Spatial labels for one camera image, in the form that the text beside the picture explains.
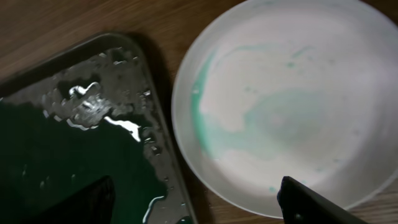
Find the large dark serving tray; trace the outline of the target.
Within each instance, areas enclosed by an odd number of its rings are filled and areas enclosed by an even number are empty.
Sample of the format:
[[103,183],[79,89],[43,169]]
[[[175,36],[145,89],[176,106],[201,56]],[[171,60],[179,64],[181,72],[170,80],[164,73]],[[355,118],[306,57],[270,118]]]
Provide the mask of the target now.
[[1,79],[1,222],[24,223],[96,180],[111,223],[196,223],[147,59],[105,33]]

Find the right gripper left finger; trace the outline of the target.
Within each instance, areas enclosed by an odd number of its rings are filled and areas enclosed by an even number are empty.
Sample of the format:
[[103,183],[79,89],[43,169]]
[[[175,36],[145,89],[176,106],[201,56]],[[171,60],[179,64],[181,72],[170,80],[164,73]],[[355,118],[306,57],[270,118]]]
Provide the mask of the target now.
[[110,224],[116,198],[106,175],[64,201],[23,222],[26,224]]

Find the white plate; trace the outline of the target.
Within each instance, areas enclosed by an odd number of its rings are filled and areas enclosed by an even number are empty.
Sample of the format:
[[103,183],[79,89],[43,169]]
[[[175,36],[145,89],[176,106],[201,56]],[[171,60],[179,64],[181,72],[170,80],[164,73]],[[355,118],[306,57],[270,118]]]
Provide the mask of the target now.
[[397,178],[397,24],[361,1],[245,1],[174,83],[180,152],[215,194],[281,218],[289,176],[351,209]]

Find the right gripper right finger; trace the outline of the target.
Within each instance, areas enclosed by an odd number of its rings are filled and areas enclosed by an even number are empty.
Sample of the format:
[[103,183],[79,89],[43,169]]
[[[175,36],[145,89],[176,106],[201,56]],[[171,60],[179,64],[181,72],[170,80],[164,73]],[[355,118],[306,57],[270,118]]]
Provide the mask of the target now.
[[277,201],[285,224],[368,224],[289,176]]

